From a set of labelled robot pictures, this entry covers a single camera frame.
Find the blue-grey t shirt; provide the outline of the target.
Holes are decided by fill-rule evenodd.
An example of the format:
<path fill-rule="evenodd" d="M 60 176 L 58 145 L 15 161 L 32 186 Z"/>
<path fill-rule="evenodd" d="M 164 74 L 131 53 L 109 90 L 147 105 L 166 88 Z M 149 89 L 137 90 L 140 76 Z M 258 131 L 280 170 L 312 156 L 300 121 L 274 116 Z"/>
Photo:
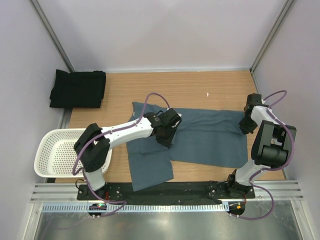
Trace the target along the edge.
<path fill-rule="evenodd" d="M 172 161 L 241 168 L 248 161 L 247 136 L 239 128 L 242 111 L 177 108 L 182 122 L 170 148 L 155 137 L 127 142 L 134 191 L 174 177 Z"/>

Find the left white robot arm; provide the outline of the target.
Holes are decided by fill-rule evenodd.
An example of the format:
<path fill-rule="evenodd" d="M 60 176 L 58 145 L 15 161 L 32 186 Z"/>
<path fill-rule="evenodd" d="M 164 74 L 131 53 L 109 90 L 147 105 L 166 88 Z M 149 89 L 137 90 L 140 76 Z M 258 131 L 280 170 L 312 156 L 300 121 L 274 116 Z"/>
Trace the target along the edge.
<path fill-rule="evenodd" d="M 73 146 L 77 156 L 74 165 L 81 162 L 80 171 L 89 185 L 89 195 L 101 200 L 106 194 L 102 167 L 110 150 L 132 140 L 149 137 L 155 137 L 157 143 L 170 148 L 181 122 L 182 116 L 169 108 L 159 113 L 143 112 L 139 118 L 116 126 L 90 124 Z"/>

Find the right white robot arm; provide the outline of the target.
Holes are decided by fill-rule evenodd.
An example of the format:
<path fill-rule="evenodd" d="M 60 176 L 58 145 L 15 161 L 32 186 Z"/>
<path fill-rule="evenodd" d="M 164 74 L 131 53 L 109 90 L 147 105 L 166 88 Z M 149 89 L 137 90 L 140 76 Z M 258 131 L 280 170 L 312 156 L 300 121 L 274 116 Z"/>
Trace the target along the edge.
<path fill-rule="evenodd" d="M 284 168 L 293 156 L 297 129 L 280 121 L 272 106 L 265 102 L 257 93 L 247 96 L 244 117 L 238 126 L 245 135 L 255 129 L 258 132 L 251 148 L 251 160 L 227 178 L 224 189 L 231 198 L 247 195 L 259 176 Z"/>

